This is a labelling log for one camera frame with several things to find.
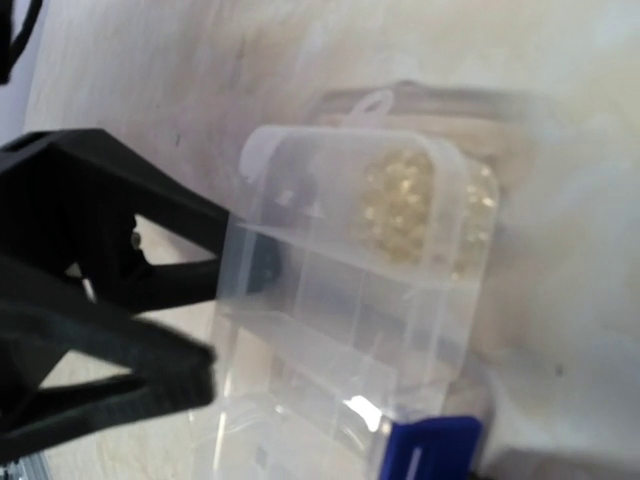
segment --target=table surface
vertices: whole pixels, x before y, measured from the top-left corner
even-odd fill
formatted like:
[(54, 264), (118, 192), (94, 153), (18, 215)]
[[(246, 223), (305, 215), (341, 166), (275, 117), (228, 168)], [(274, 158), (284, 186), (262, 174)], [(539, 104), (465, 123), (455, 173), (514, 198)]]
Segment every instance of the table surface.
[[(298, 120), (333, 88), (410, 79), (522, 89), (561, 101), (574, 122), (604, 119), (636, 134), (638, 27), (634, 0), (59, 0), (26, 126), (106, 128), (228, 203), (247, 135)], [(191, 255), (153, 227), (144, 232), (153, 259)], [(204, 338), (212, 309), (156, 318)], [(108, 371), (74, 356), (50, 382)], [(175, 415), (53, 449), (49, 461), (55, 478), (184, 479), (192, 435), (188, 416)]]

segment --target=plastic hanging tab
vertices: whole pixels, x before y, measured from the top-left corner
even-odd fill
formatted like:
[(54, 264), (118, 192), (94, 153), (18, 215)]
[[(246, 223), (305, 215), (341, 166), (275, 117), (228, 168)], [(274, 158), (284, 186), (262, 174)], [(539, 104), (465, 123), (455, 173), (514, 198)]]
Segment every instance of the plastic hanging tab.
[(382, 128), (395, 103), (390, 89), (376, 90), (360, 100), (342, 122), (343, 128)]

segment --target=transparent storage box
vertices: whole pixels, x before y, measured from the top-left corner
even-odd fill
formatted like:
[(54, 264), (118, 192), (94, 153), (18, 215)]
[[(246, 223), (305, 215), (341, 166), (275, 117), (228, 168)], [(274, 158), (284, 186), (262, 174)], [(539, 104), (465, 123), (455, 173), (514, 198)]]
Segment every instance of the transparent storage box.
[(394, 423), (444, 413), (498, 186), (405, 131), (267, 126), (242, 157), (250, 208), (227, 235), (195, 478), (375, 478)]

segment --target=blue plastic piece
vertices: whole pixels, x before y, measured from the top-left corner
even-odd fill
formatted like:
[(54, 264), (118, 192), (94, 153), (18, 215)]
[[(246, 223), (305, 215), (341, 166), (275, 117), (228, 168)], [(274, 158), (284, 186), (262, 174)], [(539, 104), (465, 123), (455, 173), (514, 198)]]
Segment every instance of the blue plastic piece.
[(395, 424), (380, 480), (466, 480), (482, 424), (473, 417)]

